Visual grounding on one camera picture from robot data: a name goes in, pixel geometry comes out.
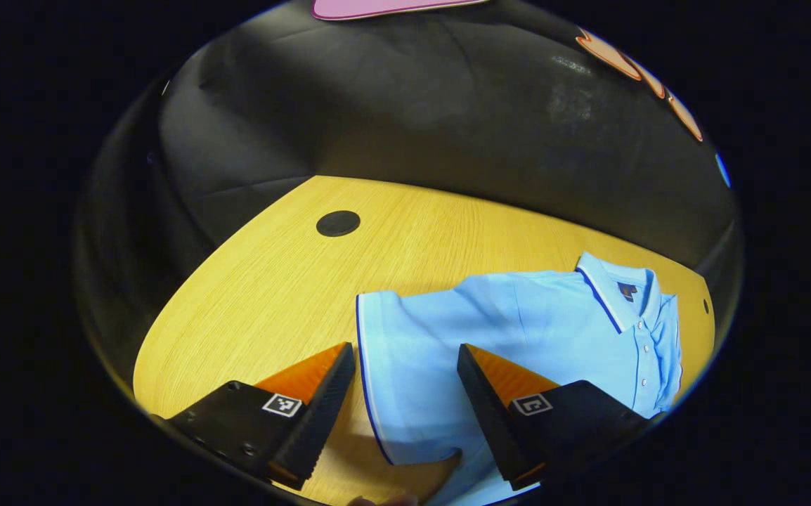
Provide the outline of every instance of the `polo shirt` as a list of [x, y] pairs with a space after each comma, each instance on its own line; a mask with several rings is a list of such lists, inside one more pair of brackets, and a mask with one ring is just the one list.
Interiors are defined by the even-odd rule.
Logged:
[[[461, 343], [557, 384], [592, 382], [643, 417], [668, 410], [680, 388], [676, 295], [662, 294], [650, 269], [586, 252], [569, 273], [474, 275], [453, 290], [411, 297], [360, 294], [356, 315], [365, 403], [387, 460], [436, 462], [461, 451], [459, 467], [428, 504], [454, 504], [491, 470], [496, 481], [456, 371]], [[505, 487], [494, 483], [499, 492], [480, 496], [515, 494], [498, 481]]]

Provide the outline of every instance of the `clothing label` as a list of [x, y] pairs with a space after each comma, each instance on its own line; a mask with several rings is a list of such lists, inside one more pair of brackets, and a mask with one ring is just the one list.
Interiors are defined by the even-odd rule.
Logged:
[[621, 291], [621, 295], [624, 295], [624, 298], [627, 299], [628, 302], [633, 302], [633, 294], [637, 292], [636, 286], [618, 283], [618, 290]]

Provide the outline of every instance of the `black hole cover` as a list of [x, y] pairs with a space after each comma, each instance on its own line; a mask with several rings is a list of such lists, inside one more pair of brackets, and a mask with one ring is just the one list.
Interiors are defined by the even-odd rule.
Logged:
[[352, 211], [334, 211], [318, 220], [318, 233], [328, 237], [340, 237], [358, 228], [361, 218]]

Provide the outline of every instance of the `pink paper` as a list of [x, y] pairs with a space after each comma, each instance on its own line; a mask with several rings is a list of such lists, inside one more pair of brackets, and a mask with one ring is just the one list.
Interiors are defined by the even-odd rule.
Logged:
[[390, 13], [466, 6], [487, 0], [315, 0], [312, 15], [323, 20], [359, 19]]

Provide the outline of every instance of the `shirt placket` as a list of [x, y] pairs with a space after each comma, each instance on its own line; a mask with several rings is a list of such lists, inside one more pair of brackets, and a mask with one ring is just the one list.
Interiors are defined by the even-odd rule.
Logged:
[[653, 349], [652, 334], [642, 320], [634, 325], [634, 340], [637, 342], [637, 396], [634, 407], [637, 410], [649, 410], [655, 405], [656, 393], [659, 387], [658, 359]]

